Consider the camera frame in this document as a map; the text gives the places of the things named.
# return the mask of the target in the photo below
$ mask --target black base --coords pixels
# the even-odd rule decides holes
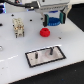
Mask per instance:
[[[50,63],[50,62],[54,62],[54,61],[58,61],[58,60],[65,59],[66,57],[65,57],[64,53],[61,51],[61,49],[60,49],[58,46],[56,46],[56,47],[58,48],[58,50],[60,51],[60,53],[63,55],[63,58],[55,59],[55,60],[52,60],[52,61],[44,62],[44,63],[37,64],[37,65],[33,65],[33,66],[30,64],[30,61],[29,61],[29,58],[27,57],[27,54],[28,54],[28,53],[32,53],[32,52],[36,52],[36,51],[32,51],[32,52],[25,53],[26,58],[27,58],[27,61],[28,61],[28,64],[29,64],[29,67],[30,67],[30,68],[33,68],[33,67],[36,67],[36,66],[40,66],[40,65],[43,65],[43,64]]]

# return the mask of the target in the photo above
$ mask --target cable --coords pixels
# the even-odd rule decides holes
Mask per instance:
[[[25,4],[24,5],[23,4],[16,4],[16,3],[11,2],[9,0],[4,0],[4,2],[6,2],[6,3],[10,4],[10,5],[18,6],[18,7],[25,7]]]

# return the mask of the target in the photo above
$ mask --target white platform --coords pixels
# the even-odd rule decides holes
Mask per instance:
[[[59,13],[49,14],[58,17]],[[13,18],[22,18],[25,25],[25,37],[15,38]],[[39,35],[42,26],[41,15],[35,12],[0,15],[0,84],[7,84],[44,73],[84,60],[84,33],[69,19],[66,24],[48,27],[51,35],[43,38]],[[59,45],[67,59],[29,68],[26,52]]]

